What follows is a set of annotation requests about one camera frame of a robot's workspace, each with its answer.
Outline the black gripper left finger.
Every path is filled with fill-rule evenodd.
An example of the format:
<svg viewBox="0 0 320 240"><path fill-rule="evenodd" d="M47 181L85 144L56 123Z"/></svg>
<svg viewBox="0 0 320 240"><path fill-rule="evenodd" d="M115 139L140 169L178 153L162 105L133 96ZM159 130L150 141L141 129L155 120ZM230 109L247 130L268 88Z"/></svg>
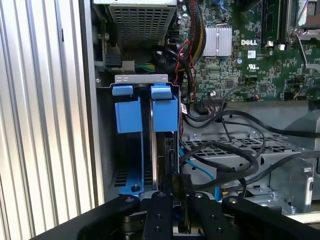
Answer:
<svg viewBox="0 0 320 240"><path fill-rule="evenodd" d="M141 200L134 195L120 195L36 237L34 240L120 240L112 235L121 230L125 216L139 211ZM147 203L143 240L173 238L172 196L156 191Z"/></svg>

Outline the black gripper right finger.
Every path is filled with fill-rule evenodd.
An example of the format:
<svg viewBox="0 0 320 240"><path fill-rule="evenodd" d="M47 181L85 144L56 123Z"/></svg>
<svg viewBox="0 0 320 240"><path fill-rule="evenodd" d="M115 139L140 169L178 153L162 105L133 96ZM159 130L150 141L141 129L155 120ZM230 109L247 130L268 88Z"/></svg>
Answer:
<svg viewBox="0 0 320 240"><path fill-rule="evenodd" d="M318 240L320 231L238 196L189 195L207 240Z"/></svg>

